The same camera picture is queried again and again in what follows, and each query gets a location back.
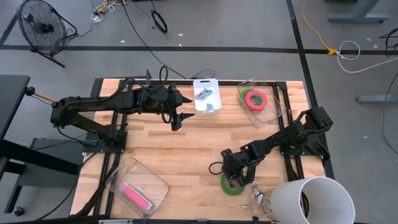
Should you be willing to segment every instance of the concrete floor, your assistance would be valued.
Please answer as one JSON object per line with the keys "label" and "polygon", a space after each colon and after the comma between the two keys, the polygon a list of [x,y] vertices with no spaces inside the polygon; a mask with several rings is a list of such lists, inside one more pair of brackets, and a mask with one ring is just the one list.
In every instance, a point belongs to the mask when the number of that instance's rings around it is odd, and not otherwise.
{"label": "concrete floor", "polygon": [[[3,0],[0,29],[5,30],[21,0]],[[82,34],[90,28],[90,1],[48,0],[58,12],[77,26]],[[331,4],[308,0],[307,19],[322,33],[325,42],[338,47],[344,40],[357,42],[362,49],[384,50],[384,40],[378,37],[397,27],[398,2],[381,1],[375,13],[388,13],[383,24],[332,24],[327,16],[332,12],[353,12],[357,4]],[[303,0],[294,1],[294,10],[305,49],[323,49],[316,34],[301,16]],[[150,11],[149,2],[138,5]],[[127,10],[142,38],[151,46],[187,47],[272,47],[296,49],[292,25],[285,1],[278,0],[164,0],[155,1],[157,10],[169,25],[163,35],[151,29],[152,23],[130,4]],[[6,45],[27,45],[16,24]],[[104,20],[93,26],[85,37],[75,39],[72,46],[142,46],[126,20],[123,9],[106,14]],[[250,52],[155,52],[167,65],[186,76],[210,68],[218,79],[260,78],[264,80],[304,80],[298,54]],[[388,148],[381,132],[382,105],[359,105],[358,95],[385,94],[392,78],[398,72],[396,62],[363,73],[348,74],[338,66],[335,56],[307,54],[318,104],[324,106],[335,122],[327,133],[331,161],[336,180],[350,193],[356,205],[356,221],[364,223],[397,223],[398,156]],[[141,51],[64,51],[55,58],[67,67],[58,65],[26,50],[0,50],[0,73],[29,75],[29,85],[53,98],[69,95],[89,95],[95,78],[143,75],[145,69],[156,73],[160,64],[149,52]],[[385,56],[361,56],[357,61],[343,65],[358,70],[387,60]],[[398,94],[398,83],[391,93]],[[386,135],[398,148],[398,109],[387,105]],[[6,139],[30,144],[32,138],[61,139],[49,122],[50,109],[36,99],[25,97]],[[68,128],[67,133],[77,136],[82,132]],[[5,206],[10,184],[16,177],[4,176],[0,182],[0,211]],[[26,214],[15,217],[0,215],[0,222],[33,220],[51,210],[69,189],[30,187],[22,190],[17,202],[26,208]],[[65,217],[72,197],[51,217]]]}

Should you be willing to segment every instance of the wooden table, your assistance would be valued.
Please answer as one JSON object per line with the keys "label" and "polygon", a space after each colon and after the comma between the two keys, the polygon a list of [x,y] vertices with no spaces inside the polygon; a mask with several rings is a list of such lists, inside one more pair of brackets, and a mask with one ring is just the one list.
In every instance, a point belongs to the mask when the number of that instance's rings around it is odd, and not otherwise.
{"label": "wooden table", "polygon": [[[302,82],[286,82],[293,118],[308,109]],[[119,85],[117,79],[103,81],[100,96],[109,96]],[[187,98],[193,99],[191,85],[177,85]],[[220,152],[256,139],[265,139],[279,131],[277,120],[256,129],[236,100],[236,86],[221,86],[222,109],[215,116],[194,116],[183,121],[182,128],[171,131],[156,114],[128,116],[127,147],[121,161],[134,157],[169,184],[169,194],[151,219],[185,220],[252,220],[250,204],[252,194],[248,185],[242,195],[229,196],[220,187],[220,176],[211,175],[208,166],[222,161]],[[178,108],[179,112],[194,113],[194,104]],[[111,122],[113,112],[95,113],[94,120],[101,124]],[[90,199],[98,186],[104,154],[95,155],[81,169],[73,200],[71,214],[78,212]],[[325,175],[322,162],[315,156],[302,156],[305,177]],[[254,184],[263,191],[287,182],[284,158],[276,147],[262,161],[256,172]],[[100,213],[104,213],[107,197],[105,190]],[[138,214],[117,196],[114,197],[111,218],[139,218]]]}

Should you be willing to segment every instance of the tape roll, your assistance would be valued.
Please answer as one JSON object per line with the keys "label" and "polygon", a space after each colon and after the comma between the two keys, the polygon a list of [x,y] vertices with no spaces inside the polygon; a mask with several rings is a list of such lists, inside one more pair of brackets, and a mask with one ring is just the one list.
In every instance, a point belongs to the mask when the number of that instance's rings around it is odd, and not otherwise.
{"label": "tape roll", "polygon": [[231,187],[224,174],[221,175],[221,188],[228,195],[240,195],[244,191],[244,187]]}
{"label": "tape roll", "polygon": [[252,90],[246,94],[244,102],[250,110],[260,111],[267,106],[267,97],[263,92],[259,90]]}

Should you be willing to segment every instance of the yellow cable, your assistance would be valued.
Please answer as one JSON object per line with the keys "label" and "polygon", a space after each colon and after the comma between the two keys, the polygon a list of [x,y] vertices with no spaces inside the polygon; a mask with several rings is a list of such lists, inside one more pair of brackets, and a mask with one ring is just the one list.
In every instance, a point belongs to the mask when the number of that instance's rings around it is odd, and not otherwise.
{"label": "yellow cable", "polygon": [[316,33],[318,34],[319,39],[321,40],[322,45],[325,46],[326,49],[328,49],[328,54],[329,54],[329,55],[334,55],[334,54],[337,52],[337,49],[333,49],[333,48],[331,48],[331,47],[328,47],[328,46],[324,43],[324,41],[323,41],[323,39],[322,39],[322,37],[321,37],[321,34],[320,34],[314,27],[312,27],[312,26],[310,25],[310,23],[307,21],[307,19],[305,18],[304,9],[305,9],[306,3],[307,3],[307,0],[304,0],[303,8],[302,8],[302,10],[301,10],[301,13],[302,13],[302,15],[303,15],[303,19],[304,19],[305,23],[309,26],[309,28],[311,28],[311,30],[313,30],[314,32],[316,32]]}
{"label": "yellow cable", "polygon": [[[51,98],[51,97],[48,97],[48,96],[45,96],[45,95],[43,95],[43,94],[40,94],[40,93],[33,93],[33,95],[36,95],[36,96],[38,96],[38,97],[40,97],[40,98],[43,98],[43,99],[45,99],[45,100],[48,100],[48,101],[50,101],[50,102],[57,102],[55,99],[53,99],[53,98]],[[85,118],[88,118],[88,119],[93,119],[91,116],[88,116],[87,114],[84,114],[84,113],[79,113],[80,115],[82,115],[83,117],[85,117]]]}

